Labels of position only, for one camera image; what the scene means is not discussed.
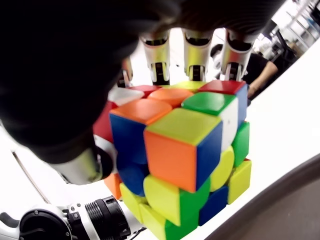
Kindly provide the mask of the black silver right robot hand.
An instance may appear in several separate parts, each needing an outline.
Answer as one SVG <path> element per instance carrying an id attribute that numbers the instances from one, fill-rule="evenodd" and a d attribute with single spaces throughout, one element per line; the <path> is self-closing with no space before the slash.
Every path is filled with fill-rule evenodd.
<path id="1" fill-rule="evenodd" d="M 3 0 L 0 124 L 70 183 L 110 175 L 93 124 L 144 34 L 259 33 L 281 0 Z"/>

